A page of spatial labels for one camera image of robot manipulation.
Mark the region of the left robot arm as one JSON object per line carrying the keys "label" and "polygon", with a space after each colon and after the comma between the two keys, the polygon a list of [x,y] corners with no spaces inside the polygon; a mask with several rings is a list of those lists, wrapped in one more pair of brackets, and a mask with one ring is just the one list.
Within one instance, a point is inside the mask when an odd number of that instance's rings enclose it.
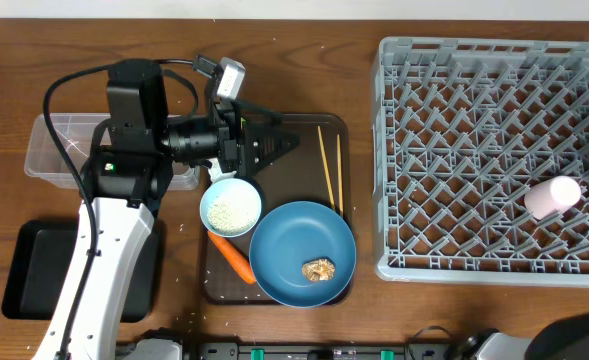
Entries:
{"label": "left robot arm", "polygon": [[238,96],[237,61],[200,56],[207,78],[192,110],[171,116],[164,82],[171,59],[108,64],[109,115],[92,135],[89,156],[70,172],[82,199],[76,243],[40,359],[112,359],[132,274],[177,163],[250,178],[295,149],[283,117]]}

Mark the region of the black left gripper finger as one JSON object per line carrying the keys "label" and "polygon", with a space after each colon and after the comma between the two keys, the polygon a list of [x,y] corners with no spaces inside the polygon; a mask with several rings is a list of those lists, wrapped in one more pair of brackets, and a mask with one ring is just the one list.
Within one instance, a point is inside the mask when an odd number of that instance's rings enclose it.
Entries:
{"label": "black left gripper finger", "polygon": [[283,115],[280,112],[242,99],[236,99],[234,103],[239,107],[241,112],[263,115],[270,119],[272,125],[282,124]]}
{"label": "black left gripper finger", "polygon": [[246,126],[246,174],[255,175],[300,145],[297,134],[265,125]]}

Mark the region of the pink plastic cup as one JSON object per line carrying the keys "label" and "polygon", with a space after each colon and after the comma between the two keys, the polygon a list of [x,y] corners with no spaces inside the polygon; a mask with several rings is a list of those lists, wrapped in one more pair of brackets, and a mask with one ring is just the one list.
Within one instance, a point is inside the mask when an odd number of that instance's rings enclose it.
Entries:
{"label": "pink plastic cup", "polygon": [[543,219],[565,213],[580,199],[579,183],[568,176],[557,176],[532,187],[524,196],[524,205],[535,219]]}

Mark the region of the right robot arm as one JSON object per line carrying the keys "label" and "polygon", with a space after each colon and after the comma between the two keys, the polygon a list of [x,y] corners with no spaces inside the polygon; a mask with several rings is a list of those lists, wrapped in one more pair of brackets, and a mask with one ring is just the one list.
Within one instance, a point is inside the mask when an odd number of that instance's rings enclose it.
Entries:
{"label": "right robot arm", "polygon": [[531,339],[486,329],[460,345],[452,345],[445,358],[589,360],[589,313],[557,320]]}

